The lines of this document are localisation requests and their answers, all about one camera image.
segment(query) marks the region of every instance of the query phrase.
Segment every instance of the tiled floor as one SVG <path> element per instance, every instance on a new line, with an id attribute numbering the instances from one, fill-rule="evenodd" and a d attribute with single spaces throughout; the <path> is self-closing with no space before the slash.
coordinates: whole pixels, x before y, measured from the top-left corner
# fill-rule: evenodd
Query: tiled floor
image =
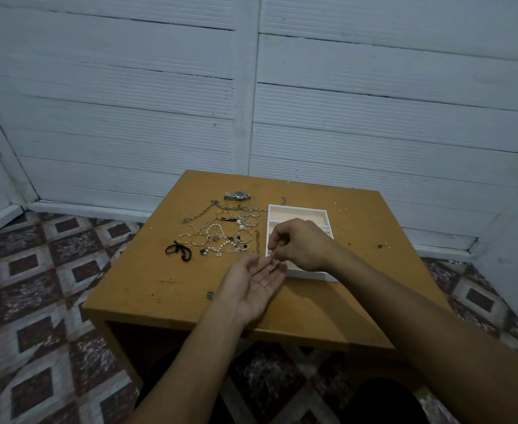
<path id="1" fill-rule="evenodd" d="M 137 392 L 81 304 L 140 224 L 26 213 L 0 230 L 0 423 L 123 421 Z M 518 318 L 465 264 L 425 259 L 454 311 L 518 349 Z M 344 356 L 242 342 L 220 390 L 227 422 L 333 423 Z M 454 422 L 432 396 L 432 423 Z"/>

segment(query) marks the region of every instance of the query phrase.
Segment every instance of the black cord bracelet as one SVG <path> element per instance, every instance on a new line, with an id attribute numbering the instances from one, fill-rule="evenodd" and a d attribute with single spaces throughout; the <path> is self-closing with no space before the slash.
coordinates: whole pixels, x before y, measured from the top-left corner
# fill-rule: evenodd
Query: black cord bracelet
<path id="1" fill-rule="evenodd" d="M 173 242 L 174 242 L 174 244 L 169 245 L 165 249 L 165 251 L 164 251 L 165 254 L 178 253 L 180 251 L 182 253 L 182 256 L 180 256 L 180 258 L 183 260 L 183 262 L 188 262 L 192 258 L 192 251 L 188 247 L 186 247 L 176 241 L 173 241 Z"/>

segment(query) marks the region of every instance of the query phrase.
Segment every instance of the hand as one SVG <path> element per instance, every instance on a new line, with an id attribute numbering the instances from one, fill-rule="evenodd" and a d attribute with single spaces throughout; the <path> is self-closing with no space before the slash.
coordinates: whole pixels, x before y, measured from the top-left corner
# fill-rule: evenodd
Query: hand
<path id="1" fill-rule="evenodd" d="M 305 271 L 326 271 L 340 245 L 313 221 L 292 219 L 275 226 L 268 248 L 279 261 L 291 261 Z"/>
<path id="2" fill-rule="evenodd" d="M 271 257 L 243 256 L 226 272 L 213 302 L 233 305 L 241 323 L 247 325 L 265 311 L 286 270 L 285 264 L 273 263 Z"/>

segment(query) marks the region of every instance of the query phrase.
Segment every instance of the wooden table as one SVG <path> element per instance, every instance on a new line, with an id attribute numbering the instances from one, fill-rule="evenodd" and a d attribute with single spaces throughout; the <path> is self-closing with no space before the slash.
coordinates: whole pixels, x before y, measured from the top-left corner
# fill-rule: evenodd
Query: wooden table
<path id="1" fill-rule="evenodd" d="M 199 214 L 212 199 L 224 201 L 224 192 L 245 191 L 249 208 L 287 205 L 327 210 L 336 241 L 375 268 L 449 309 L 426 267 L 379 192 L 189 170 L 178 180 L 140 232 L 94 289 L 83 308 L 102 332 L 139 385 L 144 361 L 139 349 L 160 353 L 162 339 L 191 330 L 208 306 L 207 292 L 215 291 L 227 268 L 239 255 L 201 256 L 202 247 L 190 246 L 192 260 L 165 249 L 183 233 L 191 233 L 184 218 Z M 193 224 L 200 228 L 219 209 L 213 207 Z M 265 253 L 267 213 L 258 218 L 259 252 Z M 234 222 L 221 222 L 227 235 Z M 249 242 L 255 253 L 255 239 Z M 145 327 L 131 326 L 139 324 Z M 151 332 L 149 327 L 160 328 Z M 265 341 L 292 342 L 322 349 L 348 350 L 354 345 L 392 349 L 392 345 L 365 310 L 339 283 L 289 278 L 273 299 L 250 336 Z"/>

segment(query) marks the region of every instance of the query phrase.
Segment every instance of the white box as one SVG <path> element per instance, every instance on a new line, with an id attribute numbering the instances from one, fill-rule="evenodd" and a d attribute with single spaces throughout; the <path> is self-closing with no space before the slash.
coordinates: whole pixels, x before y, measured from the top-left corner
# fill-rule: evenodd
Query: white box
<path id="1" fill-rule="evenodd" d="M 267 215 L 267 243 L 269 242 L 269 235 L 275 226 L 283 221 L 291 219 L 312 220 L 318 225 L 330 238 L 334 238 L 331 232 L 330 219 L 326 210 L 315 210 L 313 208 L 287 207 L 283 205 L 269 205 L 269 213 Z M 265 247 L 265 256 L 270 255 L 271 250 Z M 285 262 L 288 265 L 287 276 L 297 278 L 308 278 L 312 280 L 333 281 L 337 279 L 326 272 L 308 272 L 303 271 L 292 262 Z"/>

